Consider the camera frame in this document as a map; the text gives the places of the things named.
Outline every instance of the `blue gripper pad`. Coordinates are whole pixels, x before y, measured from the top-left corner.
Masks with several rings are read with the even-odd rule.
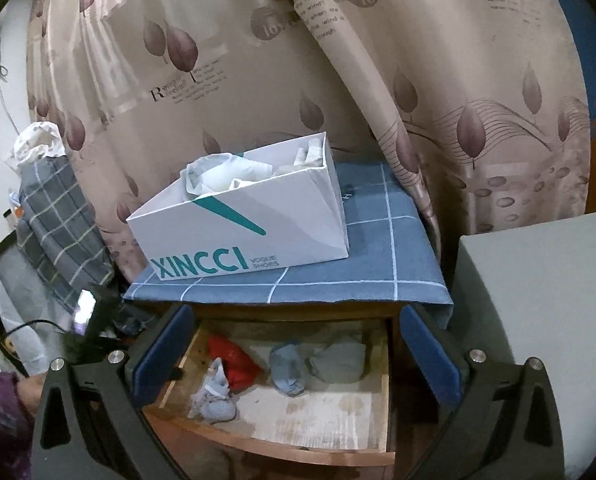
[[[455,410],[468,380],[468,365],[424,307],[411,304],[400,311],[400,333],[438,402]]]
[[[195,314],[188,304],[174,305],[158,324],[140,335],[124,368],[134,407],[152,404],[171,370],[187,350],[195,332]]]

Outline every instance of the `gray plaid fabric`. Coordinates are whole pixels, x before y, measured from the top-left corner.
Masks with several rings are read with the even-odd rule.
[[[113,278],[107,247],[66,156],[43,157],[20,169],[18,247],[73,313],[83,288]]]

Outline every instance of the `curtain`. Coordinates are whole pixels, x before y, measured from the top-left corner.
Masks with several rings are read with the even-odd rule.
[[[338,159],[386,158],[448,260],[460,235],[584,212],[557,0],[35,0],[28,90],[129,280],[146,261],[126,218],[187,162],[315,131]]]

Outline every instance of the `red cloth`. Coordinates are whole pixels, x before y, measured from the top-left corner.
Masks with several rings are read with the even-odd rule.
[[[232,392],[238,392],[253,385],[262,370],[242,348],[219,335],[210,336],[207,345],[212,359],[218,357],[222,359],[222,366]]]

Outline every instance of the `teal stripe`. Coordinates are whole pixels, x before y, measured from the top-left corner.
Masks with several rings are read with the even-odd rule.
[[[238,211],[232,209],[225,203],[222,203],[214,196],[203,196],[202,198],[197,198],[193,201],[194,204],[198,204],[200,207],[207,209],[207,211],[211,211],[212,213],[216,213],[216,215],[222,216],[227,220],[230,220],[242,227],[253,231],[254,233],[258,233],[259,235],[265,236],[267,231],[262,229],[260,226],[254,224],[248,218],[242,216]]]

